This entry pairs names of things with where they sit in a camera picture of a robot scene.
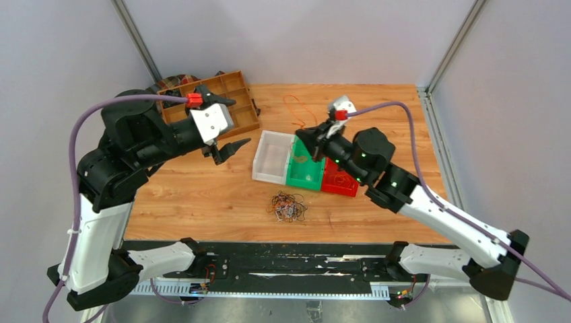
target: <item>red connector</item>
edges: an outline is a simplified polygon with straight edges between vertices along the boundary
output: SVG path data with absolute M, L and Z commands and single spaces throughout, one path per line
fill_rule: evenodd
M 189 93 L 187 94 L 187 99 L 189 99 L 187 108 L 198 108 L 203 103 L 200 93 Z
M 343 121 L 347 120 L 347 110 L 337 110 L 335 111 L 335 120 Z

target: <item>pile of rubber bands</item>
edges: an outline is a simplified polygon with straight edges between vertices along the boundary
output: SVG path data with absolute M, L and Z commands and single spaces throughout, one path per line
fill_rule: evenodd
M 296 196 L 301 196 L 301 201 L 296 201 Z M 277 221 L 293 222 L 304 221 L 307 207 L 303 204 L 304 197 L 301 194 L 288 194 L 279 191 L 271 199 L 267 207 L 268 213 L 274 213 Z

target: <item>orange wire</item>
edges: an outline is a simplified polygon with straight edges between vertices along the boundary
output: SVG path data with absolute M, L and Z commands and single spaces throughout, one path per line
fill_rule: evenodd
M 334 175 L 333 181 L 335 182 L 335 185 L 347 186 L 347 187 L 351 186 L 351 182 L 349 181 L 349 177 L 346 174 Z
M 214 281 L 214 277 L 216 277 L 216 266 L 214 266 L 213 264 L 209 264 L 207 267 L 214 268 L 214 271 L 212 272 L 213 273 L 212 278 L 210 279 L 210 283 L 212 284 L 212 282 Z
M 295 95 L 293 94 L 286 94 L 284 95 L 281 99 L 283 100 L 286 108 L 288 108 L 288 110 L 290 111 L 290 113 L 296 117 L 296 119 L 298 119 L 302 124 L 299 124 L 297 122 L 292 122 L 292 124 L 296 124 L 298 126 L 300 126 L 301 129 L 303 129 L 305 127 L 305 122 L 299 117 L 297 116 L 297 114 L 294 113 L 294 111 L 292 110 L 292 108 L 290 107 L 290 105 L 288 104 L 288 102 L 286 101 L 286 97 L 292 97 L 294 99 L 296 99 L 298 101 L 298 103 L 303 107 L 303 109 L 305 109 L 305 111 L 309 112 L 312 116 L 313 116 L 313 120 L 315 121 L 315 126 L 317 126 L 317 117 L 315 116 L 315 114 L 313 114 L 313 112 L 311 112 L 306 106 L 305 104 L 303 104 L 303 102 Z
M 204 283 L 206 284 L 206 281 L 208 280 L 208 276 L 210 276 L 210 271 L 208 270 L 208 267 L 204 267 L 204 269 L 206 269 L 206 277 L 204 277 Z

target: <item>compartment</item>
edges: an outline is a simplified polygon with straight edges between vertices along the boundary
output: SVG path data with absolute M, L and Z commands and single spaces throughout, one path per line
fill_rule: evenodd
M 323 183 L 321 191 L 355 197 L 359 183 L 346 172 L 339 170 L 339 166 L 331 159 L 325 160 Z
M 187 113 L 184 111 L 185 105 L 179 104 L 168 109 L 163 110 L 164 122 L 172 123 L 187 118 Z
M 238 89 L 236 91 L 228 92 L 226 97 L 236 101 L 236 104 L 230 107 L 231 110 L 252 104 L 246 89 Z
M 243 106 L 230 111 L 236 127 L 245 127 L 257 122 L 256 112 L 252 106 Z
M 220 77 L 205 79 L 202 81 L 202 84 L 206 85 L 206 87 L 208 87 L 208 89 L 216 95 L 220 96 L 226 93 L 226 89 L 224 88 L 224 84 L 222 83 L 222 79 Z
M 224 82 L 224 86 L 226 87 L 227 92 L 235 91 L 237 89 L 244 89 L 246 87 L 246 82 L 244 82 L 244 78 L 242 77 L 241 72 L 223 74 L 221 78 Z
M 295 137 L 285 183 L 309 190 L 320 190 L 324 170 L 325 159 L 319 163 L 312 161 L 303 142 Z
M 276 184 L 286 183 L 294 135 L 262 131 L 254 156 L 252 179 Z
M 187 94 L 189 93 L 193 93 L 195 91 L 195 88 L 197 85 L 199 85 L 200 82 L 194 82 L 194 83 L 189 83 L 189 84 L 185 84 L 185 85 L 181 85 L 180 87 L 178 87 L 180 89 L 180 91 L 182 92 L 182 96 L 185 97 L 187 96 Z

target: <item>wooden tabletop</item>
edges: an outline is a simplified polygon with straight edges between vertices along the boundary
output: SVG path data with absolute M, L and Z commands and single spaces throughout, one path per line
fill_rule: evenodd
M 262 109 L 262 129 L 294 133 L 297 120 L 286 108 L 283 96 L 297 96 L 322 122 L 327 104 L 349 96 L 357 110 L 379 102 L 402 101 L 414 116 L 419 158 L 427 183 L 445 196 L 426 122 L 413 85 L 250 85 L 250 93 Z M 314 119 L 294 99 L 294 112 L 314 126 Z M 390 107 L 355 117 L 347 123 L 351 140 L 358 130 L 377 127 L 397 147 L 392 162 L 414 173 L 407 118 L 400 108 Z M 199 151 L 167 162 L 137 194 L 126 239 L 258 241 L 258 242 L 363 242 L 447 243 L 448 240 L 421 223 L 381 209 L 364 196 L 350 198 L 319 191 L 281 186 L 252 179 L 252 162 L 262 129 L 220 142 L 250 137 L 226 163 L 215 166 Z M 273 195 L 283 190 L 304 196 L 308 210 L 303 222 L 277 222 L 266 212 Z

